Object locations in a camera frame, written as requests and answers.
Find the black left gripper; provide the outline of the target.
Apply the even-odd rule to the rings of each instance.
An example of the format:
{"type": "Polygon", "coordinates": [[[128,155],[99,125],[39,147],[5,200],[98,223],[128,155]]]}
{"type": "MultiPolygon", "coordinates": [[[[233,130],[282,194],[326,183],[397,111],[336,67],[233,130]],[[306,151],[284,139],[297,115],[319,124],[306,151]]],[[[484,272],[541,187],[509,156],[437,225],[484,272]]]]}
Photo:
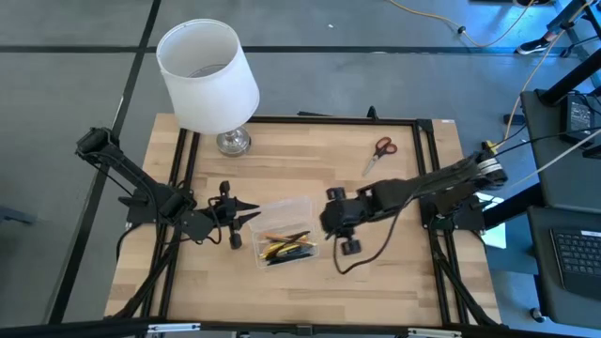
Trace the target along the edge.
{"type": "Polygon", "coordinates": [[[242,202],[236,197],[231,197],[229,192],[229,182],[223,181],[219,186],[220,195],[209,198],[208,206],[219,232],[219,241],[222,238],[222,227],[226,226],[229,230],[230,247],[232,250],[236,250],[242,246],[240,228],[252,218],[260,215],[261,212],[257,211],[236,218],[237,211],[257,209],[259,205],[242,202]]]}

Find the white shade table lamp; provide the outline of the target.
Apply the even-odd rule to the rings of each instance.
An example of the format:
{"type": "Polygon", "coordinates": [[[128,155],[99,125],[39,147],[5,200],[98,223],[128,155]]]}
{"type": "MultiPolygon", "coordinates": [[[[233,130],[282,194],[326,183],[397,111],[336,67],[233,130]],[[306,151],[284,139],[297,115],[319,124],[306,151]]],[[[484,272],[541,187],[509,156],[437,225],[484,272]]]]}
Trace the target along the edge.
{"type": "Polygon", "coordinates": [[[214,135],[225,156],[248,153],[252,138],[244,124],[260,91],[236,31],[211,19],[181,23],[161,38],[156,58],[178,125],[214,135]]]}

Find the grey chair leg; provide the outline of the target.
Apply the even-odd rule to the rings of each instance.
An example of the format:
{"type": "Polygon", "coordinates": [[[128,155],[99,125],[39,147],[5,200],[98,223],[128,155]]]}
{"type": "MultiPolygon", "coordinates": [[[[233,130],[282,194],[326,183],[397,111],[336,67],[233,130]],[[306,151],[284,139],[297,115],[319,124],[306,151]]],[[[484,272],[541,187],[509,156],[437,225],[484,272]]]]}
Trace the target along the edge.
{"type": "Polygon", "coordinates": [[[15,210],[10,207],[0,206],[0,223],[7,222],[18,222],[23,224],[32,224],[38,218],[34,215],[15,210]]]}

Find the clear plastic supply box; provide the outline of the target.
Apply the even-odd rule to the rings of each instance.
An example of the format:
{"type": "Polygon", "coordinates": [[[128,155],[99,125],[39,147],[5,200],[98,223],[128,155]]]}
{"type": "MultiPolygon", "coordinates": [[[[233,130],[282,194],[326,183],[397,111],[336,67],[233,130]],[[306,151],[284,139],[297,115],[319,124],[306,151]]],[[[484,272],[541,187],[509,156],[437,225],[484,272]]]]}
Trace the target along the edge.
{"type": "Polygon", "coordinates": [[[255,262],[260,269],[272,268],[267,266],[269,260],[259,257],[269,246],[283,244],[262,237],[264,233],[292,235],[302,231],[309,231],[309,241],[316,243],[315,247],[308,248],[315,258],[319,255],[318,232],[316,231],[316,218],[314,203],[307,197],[297,197],[271,203],[259,208],[260,215],[249,221],[249,227],[254,245],[255,262]]]}

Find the red-handled scissors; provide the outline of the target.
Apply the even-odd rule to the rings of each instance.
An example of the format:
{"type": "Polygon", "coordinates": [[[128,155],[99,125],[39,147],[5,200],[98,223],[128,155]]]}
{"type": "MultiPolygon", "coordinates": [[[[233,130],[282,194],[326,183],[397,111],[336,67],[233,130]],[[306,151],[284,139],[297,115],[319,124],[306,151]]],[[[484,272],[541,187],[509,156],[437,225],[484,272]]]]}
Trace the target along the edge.
{"type": "Polygon", "coordinates": [[[365,169],[362,172],[362,176],[365,177],[371,169],[374,167],[377,161],[386,155],[392,155],[397,152],[397,145],[393,143],[393,140],[388,137],[382,137],[375,144],[375,151],[371,157],[371,160],[367,163],[365,169]]]}

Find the black power adapter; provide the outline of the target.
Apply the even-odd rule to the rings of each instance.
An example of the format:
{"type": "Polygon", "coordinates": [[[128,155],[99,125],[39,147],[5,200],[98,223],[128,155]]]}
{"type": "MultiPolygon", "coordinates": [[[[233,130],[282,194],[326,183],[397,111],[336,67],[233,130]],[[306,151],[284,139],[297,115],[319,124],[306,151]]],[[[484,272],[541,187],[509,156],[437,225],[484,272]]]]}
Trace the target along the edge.
{"type": "Polygon", "coordinates": [[[594,133],[601,122],[601,111],[589,96],[572,94],[561,103],[560,138],[569,144],[577,144],[594,133]]]}

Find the grey metal stand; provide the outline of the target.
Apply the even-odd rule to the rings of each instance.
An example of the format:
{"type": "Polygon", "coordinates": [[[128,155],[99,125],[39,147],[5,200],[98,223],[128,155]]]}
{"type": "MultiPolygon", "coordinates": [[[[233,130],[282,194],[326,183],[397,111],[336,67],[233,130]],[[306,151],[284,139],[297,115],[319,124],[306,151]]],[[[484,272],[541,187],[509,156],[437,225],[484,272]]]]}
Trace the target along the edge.
{"type": "Polygon", "coordinates": [[[567,58],[577,48],[588,42],[601,43],[601,0],[571,0],[569,4],[547,25],[547,30],[559,35],[563,31],[570,32],[578,20],[588,22],[594,31],[590,38],[578,38],[564,48],[559,57],[567,58]]]}

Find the black support pole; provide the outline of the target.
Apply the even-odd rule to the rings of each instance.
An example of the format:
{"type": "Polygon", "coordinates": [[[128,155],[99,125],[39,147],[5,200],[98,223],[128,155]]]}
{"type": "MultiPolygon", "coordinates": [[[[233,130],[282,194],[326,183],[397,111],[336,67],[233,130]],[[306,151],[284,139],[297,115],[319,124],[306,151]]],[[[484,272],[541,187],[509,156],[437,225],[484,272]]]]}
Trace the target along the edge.
{"type": "Polygon", "coordinates": [[[546,201],[539,183],[483,212],[485,230],[505,223],[527,211],[528,207],[544,207],[546,201]]]}
{"type": "Polygon", "coordinates": [[[591,54],[586,60],[575,67],[549,90],[544,91],[539,100],[546,105],[560,102],[571,90],[580,85],[601,69],[601,48],[591,54]]]}

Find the white paper sheet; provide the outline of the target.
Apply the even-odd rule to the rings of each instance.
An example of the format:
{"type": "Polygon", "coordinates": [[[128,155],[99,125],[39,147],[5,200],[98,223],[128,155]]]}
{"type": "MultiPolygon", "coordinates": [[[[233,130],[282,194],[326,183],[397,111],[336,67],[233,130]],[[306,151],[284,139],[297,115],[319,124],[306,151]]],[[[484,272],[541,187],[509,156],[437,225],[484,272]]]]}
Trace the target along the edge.
{"type": "MultiPolygon", "coordinates": [[[[483,211],[496,207],[503,202],[503,199],[497,196],[477,192],[478,201],[483,204],[483,211]]],[[[479,238],[487,246],[504,250],[506,244],[506,227],[505,223],[500,223],[489,230],[479,230],[477,232],[479,238]]]]}

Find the black side desk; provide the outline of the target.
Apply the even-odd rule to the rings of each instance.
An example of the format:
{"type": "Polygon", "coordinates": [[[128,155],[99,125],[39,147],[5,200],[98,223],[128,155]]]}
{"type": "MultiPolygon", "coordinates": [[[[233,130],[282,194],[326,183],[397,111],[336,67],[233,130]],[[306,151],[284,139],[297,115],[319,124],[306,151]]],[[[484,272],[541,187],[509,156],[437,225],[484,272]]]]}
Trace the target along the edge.
{"type": "MultiPolygon", "coordinates": [[[[536,92],[521,95],[522,109],[532,139],[560,132],[560,106],[541,102],[536,92]]],[[[532,143],[537,168],[572,145],[559,136],[532,143]]],[[[544,207],[528,207],[538,267],[541,311],[558,324],[601,330],[601,300],[583,297],[562,285],[552,229],[601,232],[601,160],[583,158],[575,149],[538,174],[544,207]]]]}

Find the person's shoe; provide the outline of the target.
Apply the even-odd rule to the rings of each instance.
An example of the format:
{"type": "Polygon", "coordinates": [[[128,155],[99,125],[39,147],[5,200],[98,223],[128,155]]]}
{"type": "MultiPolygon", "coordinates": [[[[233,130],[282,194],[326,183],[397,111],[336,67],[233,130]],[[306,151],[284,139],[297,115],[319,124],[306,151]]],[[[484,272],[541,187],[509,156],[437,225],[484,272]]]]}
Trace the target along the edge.
{"type": "Polygon", "coordinates": [[[539,38],[522,43],[516,48],[516,53],[522,55],[538,53],[544,51],[549,45],[550,42],[548,40],[545,38],[539,38]]]}

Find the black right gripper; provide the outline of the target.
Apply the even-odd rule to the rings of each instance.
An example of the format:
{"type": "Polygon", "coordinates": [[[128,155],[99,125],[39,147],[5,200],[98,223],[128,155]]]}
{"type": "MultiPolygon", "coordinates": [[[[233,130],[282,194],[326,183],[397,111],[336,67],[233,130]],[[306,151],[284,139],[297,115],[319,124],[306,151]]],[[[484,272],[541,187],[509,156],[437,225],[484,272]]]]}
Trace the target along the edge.
{"type": "Polygon", "coordinates": [[[359,254],[362,245],[353,236],[354,228],[366,223],[369,218],[370,207],[365,191],[357,191],[354,198],[347,198],[346,190],[338,187],[327,189],[326,195],[328,202],[319,215],[325,240],[344,238],[346,241],[340,245],[343,255],[359,254]]]}

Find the black laptop keyboard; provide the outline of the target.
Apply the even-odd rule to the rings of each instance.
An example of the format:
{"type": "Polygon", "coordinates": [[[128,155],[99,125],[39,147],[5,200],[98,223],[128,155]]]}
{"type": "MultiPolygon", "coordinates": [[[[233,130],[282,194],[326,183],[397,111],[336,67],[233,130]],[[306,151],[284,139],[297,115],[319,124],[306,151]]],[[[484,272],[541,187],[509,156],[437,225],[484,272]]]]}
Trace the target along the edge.
{"type": "Polygon", "coordinates": [[[568,228],[549,232],[563,288],[601,301],[601,232],[568,228]]]}

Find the slim black pen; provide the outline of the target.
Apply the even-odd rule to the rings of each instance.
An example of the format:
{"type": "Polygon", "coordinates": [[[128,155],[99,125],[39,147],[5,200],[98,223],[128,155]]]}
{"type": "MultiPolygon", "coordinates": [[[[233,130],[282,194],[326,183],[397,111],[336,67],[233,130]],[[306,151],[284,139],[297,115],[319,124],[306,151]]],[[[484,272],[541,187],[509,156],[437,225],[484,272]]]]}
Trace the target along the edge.
{"type": "Polygon", "coordinates": [[[309,234],[310,234],[309,231],[302,231],[302,232],[299,232],[299,233],[296,233],[293,235],[277,238],[276,241],[285,243],[285,244],[308,244],[309,243],[309,239],[308,239],[309,234]]]}

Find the black table frame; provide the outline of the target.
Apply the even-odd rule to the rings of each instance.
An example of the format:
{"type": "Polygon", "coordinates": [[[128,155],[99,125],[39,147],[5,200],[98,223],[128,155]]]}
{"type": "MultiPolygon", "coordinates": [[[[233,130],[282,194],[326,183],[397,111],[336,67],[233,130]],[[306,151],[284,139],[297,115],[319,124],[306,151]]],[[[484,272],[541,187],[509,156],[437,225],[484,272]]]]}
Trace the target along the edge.
{"type": "MultiPolygon", "coordinates": [[[[453,121],[437,120],[432,131],[414,119],[325,116],[256,116],[248,124],[251,152],[239,158],[220,154],[213,136],[181,131],[171,114],[156,116],[144,169],[166,181],[171,172],[189,179],[200,206],[223,181],[239,199],[256,205],[307,196],[314,215],[326,204],[326,190],[353,194],[371,181],[415,177],[431,169],[429,146],[441,163],[461,158],[453,121]],[[376,142],[388,136],[397,152],[362,172],[376,142]]],[[[199,322],[207,330],[225,323],[230,330],[328,325],[368,334],[380,326],[438,327],[457,319],[454,295],[439,300],[428,235],[420,208],[411,203],[397,220],[358,228],[362,252],[341,254],[332,240],[318,236],[319,255],[260,269],[249,228],[242,246],[227,242],[183,242],[174,267],[163,273],[143,313],[173,321],[199,322]]]]}

